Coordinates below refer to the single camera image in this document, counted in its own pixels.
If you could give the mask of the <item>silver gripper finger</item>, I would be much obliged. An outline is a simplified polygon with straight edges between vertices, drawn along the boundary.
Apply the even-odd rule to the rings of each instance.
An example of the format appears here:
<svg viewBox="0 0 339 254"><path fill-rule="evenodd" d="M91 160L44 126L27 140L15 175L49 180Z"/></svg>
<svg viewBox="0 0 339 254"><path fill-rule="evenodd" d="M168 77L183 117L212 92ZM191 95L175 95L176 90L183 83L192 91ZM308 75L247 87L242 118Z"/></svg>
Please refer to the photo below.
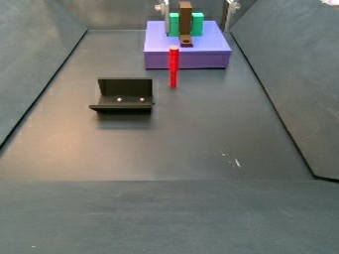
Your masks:
<svg viewBox="0 0 339 254"><path fill-rule="evenodd" d="M170 33L170 0L157 0L155 10L160 12L164 17L165 33Z"/></svg>
<svg viewBox="0 0 339 254"><path fill-rule="evenodd" d="M227 31L230 29L232 16L242 8L242 4L238 0L226 0L226 3L227 3L227 16L226 16L226 29L224 29L224 31Z"/></svg>

